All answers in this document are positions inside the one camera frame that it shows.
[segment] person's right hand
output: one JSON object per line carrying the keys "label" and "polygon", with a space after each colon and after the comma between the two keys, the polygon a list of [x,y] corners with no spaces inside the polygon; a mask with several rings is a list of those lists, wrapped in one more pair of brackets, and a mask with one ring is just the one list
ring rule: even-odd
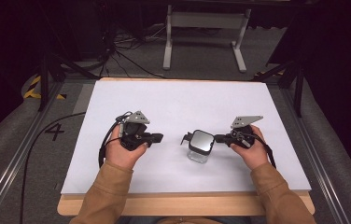
{"label": "person's right hand", "polygon": [[132,170],[137,160],[147,151],[147,143],[141,144],[133,151],[129,151],[120,144],[120,140],[117,139],[118,135],[119,125],[112,131],[110,137],[110,141],[112,141],[106,145],[105,159],[120,167]]}
{"label": "person's right hand", "polygon": [[[252,132],[259,136],[263,141],[263,135],[260,132],[260,129],[256,126],[251,125]],[[246,149],[243,147],[239,147],[235,144],[231,144],[231,148],[233,151],[235,151],[237,154],[239,154],[243,160],[245,161],[246,165],[248,168],[251,170],[259,167],[260,165],[269,162],[268,161],[268,155],[266,153],[265,147],[263,144],[258,141],[257,139],[254,141],[254,144],[252,145],[251,148]]]}

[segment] metal stand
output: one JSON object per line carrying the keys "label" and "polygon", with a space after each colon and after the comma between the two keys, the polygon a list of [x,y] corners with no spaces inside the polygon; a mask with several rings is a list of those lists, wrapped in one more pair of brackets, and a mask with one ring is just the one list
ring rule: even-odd
{"label": "metal stand", "polygon": [[41,76],[41,105],[38,111],[42,111],[49,101],[49,74],[51,74],[55,82],[63,82],[65,80],[65,73],[61,68],[61,63],[79,72],[84,77],[94,80],[99,79],[98,76],[59,55],[53,53],[45,54],[41,60],[41,68],[39,70],[39,75]]}
{"label": "metal stand", "polygon": [[261,74],[258,77],[254,77],[250,81],[259,81],[262,82],[268,77],[271,77],[281,71],[285,70],[283,76],[279,79],[278,81],[278,86],[281,89],[288,89],[291,83],[294,81],[295,78],[296,80],[296,87],[295,87],[295,95],[294,95],[294,109],[296,114],[298,115],[299,118],[302,117],[301,114],[301,100],[302,100],[302,87],[303,87],[303,77],[304,77],[304,72],[302,65],[300,63],[296,62],[288,62],[284,64],[280,64],[277,67]]}
{"label": "metal stand", "polygon": [[247,9],[245,14],[173,12],[172,6],[169,5],[167,7],[167,40],[164,50],[163,69],[170,69],[173,47],[172,27],[204,27],[240,30],[237,40],[232,41],[232,48],[239,71],[244,73],[246,64],[243,60],[240,46],[246,32],[250,13],[250,9]]}

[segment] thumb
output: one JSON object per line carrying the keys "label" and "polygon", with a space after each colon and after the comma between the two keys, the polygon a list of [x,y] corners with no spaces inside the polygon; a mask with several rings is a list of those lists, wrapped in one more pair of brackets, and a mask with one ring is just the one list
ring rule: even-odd
{"label": "thumb", "polygon": [[142,156],[147,151],[147,148],[148,148],[148,143],[145,142],[141,144],[138,148],[136,148],[134,152],[139,156]]}
{"label": "thumb", "polygon": [[245,154],[245,152],[247,151],[247,149],[243,148],[243,147],[239,147],[236,144],[232,143],[231,144],[231,149],[233,149],[233,151],[235,151],[237,154],[239,154],[241,157],[243,157],[243,155]]}

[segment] tan sleeve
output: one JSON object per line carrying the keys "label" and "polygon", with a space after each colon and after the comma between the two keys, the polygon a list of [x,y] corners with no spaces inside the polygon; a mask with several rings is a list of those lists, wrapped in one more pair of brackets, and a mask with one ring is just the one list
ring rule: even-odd
{"label": "tan sleeve", "polygon": [[132,170],[105,161],[70,223],[115,223],[125,206],[132,174]]}
{"label": "tan sleeve", "polygon": [[287,181],[270,163],[254,169],[251,177],[265,207],[268,224],[316,223],[301,198],[288,188]]}

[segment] white poster board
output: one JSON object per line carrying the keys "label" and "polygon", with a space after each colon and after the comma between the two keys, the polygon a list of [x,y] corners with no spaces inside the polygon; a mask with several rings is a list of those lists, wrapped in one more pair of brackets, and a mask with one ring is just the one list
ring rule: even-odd
{"label": "white poster board", "polygon": [[237,116],[262,115],[260,127],[277,169],[293,190],[310,184],[265,84],[215,81],[97,81],[62,194],[84,194],[96,177],[98,150],[115,117],[141,110],[146,132],[162,133],[134,167],[130,193],[255,191],[242,158],[215,143],[206,164],[187,158],[184,134],[225,134]]}

